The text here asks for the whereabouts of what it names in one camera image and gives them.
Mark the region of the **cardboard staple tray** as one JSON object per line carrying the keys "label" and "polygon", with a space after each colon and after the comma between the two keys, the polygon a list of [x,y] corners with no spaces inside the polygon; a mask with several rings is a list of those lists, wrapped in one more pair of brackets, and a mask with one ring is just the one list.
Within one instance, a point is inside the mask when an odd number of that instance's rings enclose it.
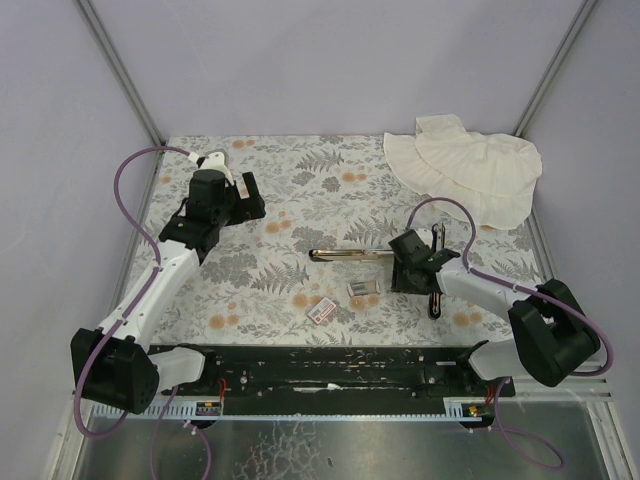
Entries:
{"label": "cardboard staple tray", "polygon": [[377,280],[355,281],[347,284],[347,291],[351,298],[379,295],[381,286]]}

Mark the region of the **silver stapler magazine rail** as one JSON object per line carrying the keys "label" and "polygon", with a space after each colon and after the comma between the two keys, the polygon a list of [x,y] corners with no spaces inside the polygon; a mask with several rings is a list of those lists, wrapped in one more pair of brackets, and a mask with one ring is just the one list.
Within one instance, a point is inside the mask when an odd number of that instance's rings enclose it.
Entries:
{"label": "silver stapler magazine rail", "polygon": [[311,249],[308,256],[313,262],[365,262],[393,259],[394,253],[388,249]]}

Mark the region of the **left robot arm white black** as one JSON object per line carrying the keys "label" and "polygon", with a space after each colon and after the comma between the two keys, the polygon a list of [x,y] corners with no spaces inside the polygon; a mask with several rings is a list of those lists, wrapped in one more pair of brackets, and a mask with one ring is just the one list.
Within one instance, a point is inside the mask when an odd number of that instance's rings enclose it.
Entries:
{"label": "left robot arm white black", "polygon": [[242,179],[245,196],[219,169],[193,173],[187,197],[162,229],[154,258],[132,290],[96,329],[80,329],[72,338],[76,402],[140,414],[157,392],[200,379],[203,353],[175,347],[152,354],[149,348],[165,311],[216,247],[221,230],[265,217],[253,173]]}

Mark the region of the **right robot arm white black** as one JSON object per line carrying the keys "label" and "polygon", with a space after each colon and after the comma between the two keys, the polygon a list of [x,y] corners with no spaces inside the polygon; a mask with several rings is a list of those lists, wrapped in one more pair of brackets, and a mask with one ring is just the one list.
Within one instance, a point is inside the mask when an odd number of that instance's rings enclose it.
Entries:
{"label": "right robot arm white black", "polygon": [[392,287],[411,294],[440,293],[470,301],[507,321],[512,338],[473,348],[468,364],[483,380],[529,375],[555,387],[601,347],[568,287],[552,280],[526,287],[475,269],[464,253],[436,251],[410,229],[389,242]]}

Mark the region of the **red white staple box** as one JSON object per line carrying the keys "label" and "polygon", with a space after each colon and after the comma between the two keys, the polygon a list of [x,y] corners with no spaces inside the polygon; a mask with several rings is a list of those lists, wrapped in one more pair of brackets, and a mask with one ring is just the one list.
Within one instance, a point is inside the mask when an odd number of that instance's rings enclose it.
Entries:
{"label": "red white staple box", "polygon": [[307,316],[316,324],[326,320],[336,309],[337,305],[327,297],[323,297],[308,312]]}

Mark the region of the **black stapler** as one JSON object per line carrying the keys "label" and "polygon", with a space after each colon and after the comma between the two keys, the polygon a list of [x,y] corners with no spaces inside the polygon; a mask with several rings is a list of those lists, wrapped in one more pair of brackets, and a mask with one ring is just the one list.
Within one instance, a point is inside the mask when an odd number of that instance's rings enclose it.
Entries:
{"label": "black stapler", "polygon": [[[446,241],[446,228],[443,223],[436,223],[431,228],[432,233],[432,249],[434,251],[442,250]],[[440,318],[442,313],[441,307],[441,293],[435,292],[429,295],[429,310],[428,314],[432,320]]]}

